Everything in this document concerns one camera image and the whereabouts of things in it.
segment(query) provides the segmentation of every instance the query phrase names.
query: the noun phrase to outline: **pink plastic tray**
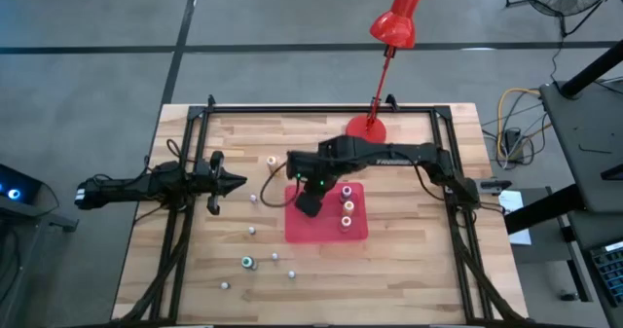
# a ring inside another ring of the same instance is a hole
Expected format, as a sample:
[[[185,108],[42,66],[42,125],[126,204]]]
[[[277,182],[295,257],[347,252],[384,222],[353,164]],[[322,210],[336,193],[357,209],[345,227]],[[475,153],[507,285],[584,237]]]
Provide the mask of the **pink plastic tray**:
[[[340,193],[344,186],[352,188],[350,200],[354,202],[352,225],[342,231],[342,203]],[[295,186],[285,188],[285,199],[290,200]],[[338,183],[322,200],[322,208],[316,217],[308,217],[291,202],[285,207],[285,240],[291,243],[325,243],[362,240],[368,237],[368,219],[361,183]]]

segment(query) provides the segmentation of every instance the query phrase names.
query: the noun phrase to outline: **wooden table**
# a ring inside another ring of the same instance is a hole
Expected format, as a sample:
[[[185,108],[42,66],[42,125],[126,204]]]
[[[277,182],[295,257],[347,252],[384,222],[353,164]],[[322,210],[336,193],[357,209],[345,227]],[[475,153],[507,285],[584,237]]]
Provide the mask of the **wooden table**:
[[[491,177],[475,104],[444,105],[452,108],[465,175]],[[188,105],[164,106],[151,164],[174,159],[165,142],[172,138],[181,145],[187,110]],[[445,206],[424,192],[412,167],[375,166],[345,176],[344,180],[360,182],[365,188],[370,234],[367,240],[357,243],[286,243],[283,210],[249,201],[251,194],[259,194],[268,177],[268,156],[278,156],[283,162],[287,150],[315,151],[318,141],[344,132],[350,117],[210,115],[205,156],[209,157],[213,150],[223,151],[225,168],[247,176],[248,181],[221,199],[220,216],[208,213],[206,196],[198,200],[180,323],[464,322]],[[432,140],[425,114],[381,114],[380,118],[387,127],[387,142]],[[425,175],[424,180],[433,193],[442,195],[441,189],[431,185]],[[267,190],[267,199],[281,201],[287,184],[283,175],[274,180]],[[143,202],[138,214],[155,206],[154,202]],[[513,309],[526,315],[502,216],[485,209],[477,212],[476,229],[486,273]],[[165,221],[166,211],[161,211],[134,227],[114,317],[126,313],[155,277]],[[249,226],[256,228],[255,236],[249,234]],[[274,252],[280,258],[277,262],[271,259]],[[257,271],[242,268],[240,258],[245,255],[259,260]],[[289,271],[296,272],[296,279],[288,278]],[[469,276],[478,316],[481,308],[476,284]],[[229,282],[231,288],[220,289],[223,281]],[[168,308],[169,292],[170,285],[165,289],[163,315]]]

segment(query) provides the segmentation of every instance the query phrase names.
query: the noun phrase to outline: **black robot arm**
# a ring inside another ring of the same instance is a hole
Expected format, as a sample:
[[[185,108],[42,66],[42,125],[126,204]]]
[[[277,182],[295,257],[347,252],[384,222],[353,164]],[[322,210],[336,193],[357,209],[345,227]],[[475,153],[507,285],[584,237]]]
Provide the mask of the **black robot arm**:
[[[133,179],[95,176],[78,186],[74,203],[89,210],[108,202],[156,200],[169,208],[181,209],[190,201],[189,196],[210,193],[207,208],[218,215],[218,197],[227,196],[246,182],[246,177],[225,170],[224,159],[223,153],[216,151],[209,163],[204,159],[197,161],[196,172],[187,172],[179,162],[166,162]]]
[[[317,215],[322,198],[341,176],[369,165],[421,166],[430,181],[448,187],[459,204],[480,202],[476,183],[454,169],[450,152],[432,143],[378,144],[341,135],[318,143],[316,153],[290,151],[287,155],[287,177],[306,182],[296,206],[310,217]]]

